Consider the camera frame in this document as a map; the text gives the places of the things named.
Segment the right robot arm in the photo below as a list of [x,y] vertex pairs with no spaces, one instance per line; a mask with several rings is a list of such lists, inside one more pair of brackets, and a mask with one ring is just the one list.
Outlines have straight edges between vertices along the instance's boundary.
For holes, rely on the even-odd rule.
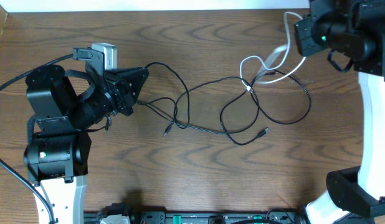
[[349,61],[363,97],[363,157],[356,167],[329,172],[326,191],[305,205],[297,223],[373,223],[385,215],[385,1],[311,0],[295,24],[304,57],[328,50]]

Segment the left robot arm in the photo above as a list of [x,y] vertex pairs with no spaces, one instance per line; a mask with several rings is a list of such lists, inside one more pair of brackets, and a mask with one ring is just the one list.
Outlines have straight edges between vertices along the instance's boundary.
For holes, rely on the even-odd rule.
[[28,122],[24,163],[38,196],[40,223],[83,223],[92,126],[129,116],[149,76],[146,68],[85,73],[46,65],[27,78],[35,114]]

